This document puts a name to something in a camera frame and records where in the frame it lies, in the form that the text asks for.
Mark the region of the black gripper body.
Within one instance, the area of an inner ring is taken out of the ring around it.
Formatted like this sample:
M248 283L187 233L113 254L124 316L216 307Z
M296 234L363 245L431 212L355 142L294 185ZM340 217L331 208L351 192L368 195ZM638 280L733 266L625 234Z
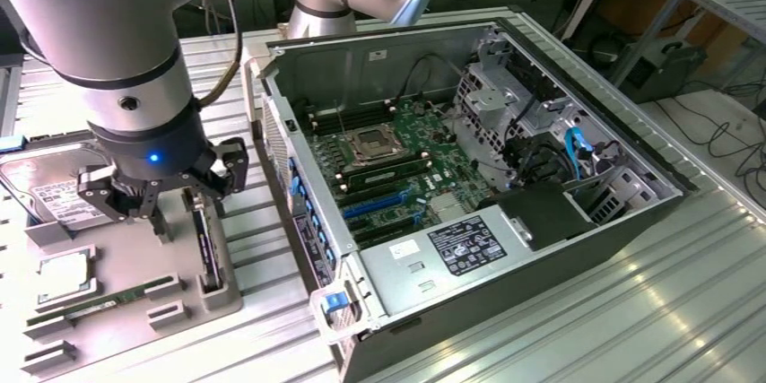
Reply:
M199 103L191 101L162 126L139 132L88 125L115 166L115 179L140 187L154 181L175 182L183 175L212 173L215 151L204 131Z

